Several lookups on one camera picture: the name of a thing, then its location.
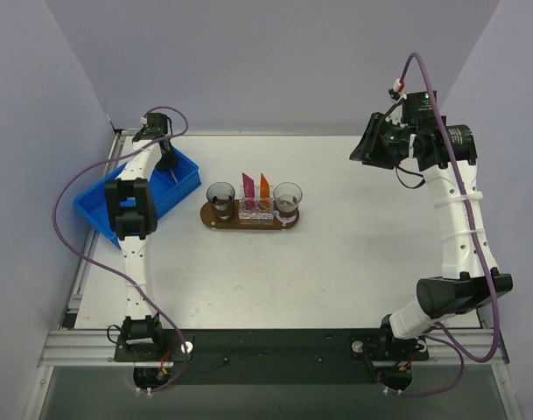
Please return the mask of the clear glass cup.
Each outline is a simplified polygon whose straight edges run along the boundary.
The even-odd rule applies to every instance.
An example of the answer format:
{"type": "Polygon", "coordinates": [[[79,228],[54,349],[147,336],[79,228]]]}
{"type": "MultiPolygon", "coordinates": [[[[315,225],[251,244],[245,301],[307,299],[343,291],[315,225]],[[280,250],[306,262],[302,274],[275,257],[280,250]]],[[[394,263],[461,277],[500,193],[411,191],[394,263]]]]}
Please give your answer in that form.
{"type": "Polygon", "coordinates": [[[273,198],[276,210],[289,219],[288,223],[294,221],[303,198],[301,188],[292,182],[280,183],[274,189],[273,198]]]}

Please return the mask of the blue tinted glass cup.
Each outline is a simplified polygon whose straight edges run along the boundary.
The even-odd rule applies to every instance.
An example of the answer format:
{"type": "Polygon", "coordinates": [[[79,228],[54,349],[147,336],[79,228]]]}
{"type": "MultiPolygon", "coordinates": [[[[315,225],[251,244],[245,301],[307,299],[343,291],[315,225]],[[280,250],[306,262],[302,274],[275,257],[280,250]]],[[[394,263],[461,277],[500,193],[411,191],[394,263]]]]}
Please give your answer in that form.
{"type": "Polygon", "coordinates": [[[207,201],[219,221],[231,221],[235,217],[235,189],[228,182],[216,182],[207,188],[207,201]]]}

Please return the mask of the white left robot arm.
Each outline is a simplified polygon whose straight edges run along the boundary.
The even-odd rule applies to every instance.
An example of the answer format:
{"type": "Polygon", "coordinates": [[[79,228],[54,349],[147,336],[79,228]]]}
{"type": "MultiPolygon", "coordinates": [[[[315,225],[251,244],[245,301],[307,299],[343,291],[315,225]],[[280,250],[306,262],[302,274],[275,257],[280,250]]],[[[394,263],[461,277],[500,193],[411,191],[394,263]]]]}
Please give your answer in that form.
{"type": "Polygon", "coordinates": [[[165,351],[165,337],[159,315],[148,303],[149,244],[157,230],[158,212],[150,187],[151,174],[159,162],[168,158],[168,140],[156,142],[172,133],[170,117],[149,112],[143,127],[132,138],[133,157],[115,179],[104,186],[109,225],[116,234],[125,263],[125,316],[120,328],[120,345],[137,351],[146,360],[155,360],[165,351]]]}

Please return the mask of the clear textured acrylic holder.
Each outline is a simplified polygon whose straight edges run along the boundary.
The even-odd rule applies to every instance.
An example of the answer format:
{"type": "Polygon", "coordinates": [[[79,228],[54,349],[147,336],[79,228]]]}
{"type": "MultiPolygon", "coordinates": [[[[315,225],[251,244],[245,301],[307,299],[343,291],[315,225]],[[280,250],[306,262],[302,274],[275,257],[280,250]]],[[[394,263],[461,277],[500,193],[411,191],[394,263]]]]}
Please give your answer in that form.
{"type": "Polygon", "coordinates": [[[246,211],[242,207],[242,186],[240,188],[239,197],[238,197],[238,210],[237,210],[237,216],[241,224],[243,225],[272,225],[274,222],[274,214],[275,211],[274,208],[274,199],[272,193],[270,194],[270,198],[272,201],[272,209],[270,211],[264,211],[260,208],[259,205],[259,186],[255,187],[255,202],[256,207],[253,211],[246,211]]]}

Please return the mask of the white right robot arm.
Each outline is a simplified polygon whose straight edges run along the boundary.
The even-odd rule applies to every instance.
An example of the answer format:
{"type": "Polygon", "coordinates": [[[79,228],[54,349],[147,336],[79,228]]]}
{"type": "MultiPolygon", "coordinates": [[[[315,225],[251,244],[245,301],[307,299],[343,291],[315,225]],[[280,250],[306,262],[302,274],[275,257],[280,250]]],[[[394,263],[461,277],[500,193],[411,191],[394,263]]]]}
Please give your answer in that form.
{"type": "Polygon", "coordinates": [[[414,339],[439,321],[496,303],[513,282],[510,274],[500,272],[487,240],[471,129],[437,119],[426,92],[396,99],[392,108],[401,116],[372,114],[350,158],[394,171],[413,159],[430,190],[440,231],[441,274],[420,279],[414,299],[387,317],[395,338],[414,339]]]}

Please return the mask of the pink toothpaste tube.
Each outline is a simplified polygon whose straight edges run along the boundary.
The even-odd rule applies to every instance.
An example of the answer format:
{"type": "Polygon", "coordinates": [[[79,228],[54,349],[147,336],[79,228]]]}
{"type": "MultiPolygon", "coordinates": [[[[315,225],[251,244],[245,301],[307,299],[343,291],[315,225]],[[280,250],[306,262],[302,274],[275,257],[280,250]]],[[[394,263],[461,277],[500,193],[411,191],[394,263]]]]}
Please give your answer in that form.
{"type": "Polygon", "coordinates": [[[246,173],[242,173],[242,207],[246,211],[253,211],[256,207],[255,202],[255,184],[254,179],[252,179],[246,173]]]}

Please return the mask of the orange toothpaste tube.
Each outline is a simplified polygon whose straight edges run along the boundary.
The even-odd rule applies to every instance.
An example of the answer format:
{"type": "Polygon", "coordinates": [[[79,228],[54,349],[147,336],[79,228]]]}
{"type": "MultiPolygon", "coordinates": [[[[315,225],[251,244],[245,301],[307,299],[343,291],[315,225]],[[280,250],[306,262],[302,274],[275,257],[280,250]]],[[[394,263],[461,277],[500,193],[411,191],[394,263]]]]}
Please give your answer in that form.
{"type": "Polygon", "coordinates": [[[261,174],[259,185],[259,205],[264,211],[270,211],[272,209],[272,201],[270,198],[270,184],[264,174],[261,174]]]}

